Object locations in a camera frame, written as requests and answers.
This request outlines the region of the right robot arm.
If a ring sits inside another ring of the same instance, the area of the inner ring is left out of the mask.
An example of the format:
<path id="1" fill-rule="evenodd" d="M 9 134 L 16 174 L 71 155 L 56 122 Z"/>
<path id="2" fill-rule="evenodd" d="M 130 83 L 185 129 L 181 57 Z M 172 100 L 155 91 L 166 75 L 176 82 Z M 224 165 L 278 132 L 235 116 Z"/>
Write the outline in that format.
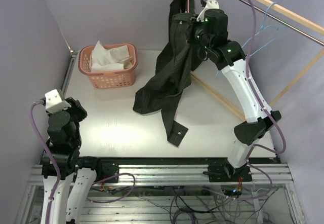
<path id="1" fill-rule="evenodd" d="M 245 121 L 234 127 L 236 140 L 227 157 L 223 175 L 235 181 L 241 175 L 252 148 L 281 119 L 264 100 L 251 75 L 240 44 L 228 39 L 228 16 L 217 8 L 203 10 L 194 22 L 190 42 L 203 49 L 232 86 L 244 112 Z"/>

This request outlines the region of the white shirt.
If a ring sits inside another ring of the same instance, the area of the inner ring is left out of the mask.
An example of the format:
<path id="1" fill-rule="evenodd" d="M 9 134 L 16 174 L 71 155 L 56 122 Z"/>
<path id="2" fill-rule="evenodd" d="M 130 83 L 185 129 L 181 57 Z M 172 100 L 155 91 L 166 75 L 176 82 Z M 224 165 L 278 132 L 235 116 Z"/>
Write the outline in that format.
<path id="1" fill-rule="evenodd" d="M 91 52 L 91 72 L 124 70 L 132 67 L 128 46 L 106 49 L 97 41 Z"/>

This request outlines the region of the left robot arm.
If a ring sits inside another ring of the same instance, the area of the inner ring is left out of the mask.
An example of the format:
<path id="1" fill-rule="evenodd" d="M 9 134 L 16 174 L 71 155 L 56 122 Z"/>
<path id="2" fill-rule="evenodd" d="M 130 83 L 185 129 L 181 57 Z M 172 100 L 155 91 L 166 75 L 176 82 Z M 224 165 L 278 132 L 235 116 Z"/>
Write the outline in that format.
<path id="1" fill-rule="evenodd" d="M 118 169 L 97 157 L 80 157 L 80 122 L 86 110 L 73 98 L 57 91 L 39 101 L 48 114 L 48 140 L 40 164 L 44 184 L 42 223 L 79 223 L 83 205 L 92 184 L 117 182 Z"/>

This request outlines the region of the dark striped shirt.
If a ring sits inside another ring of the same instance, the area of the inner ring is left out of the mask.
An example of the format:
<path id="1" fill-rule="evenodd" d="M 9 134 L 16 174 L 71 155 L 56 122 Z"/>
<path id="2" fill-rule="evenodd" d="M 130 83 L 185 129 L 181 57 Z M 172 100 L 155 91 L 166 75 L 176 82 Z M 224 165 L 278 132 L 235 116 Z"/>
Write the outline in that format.
<path id="1" fill-rule="evenodd" d="M 187 0 L 173 0 L 169 12 L 169 40 L 156 59 L 155 75 L 135 94 L 133 111 L 141 115 L 161 112 L 167 141 L 179 146 L 188 129 L 174 120 L 190 73 L 202 60 L 198 47 L 188 43 L 187 30 L 194 13 L 186 12 Z M 190 0 L 192 9 L 194 0 Z"/>

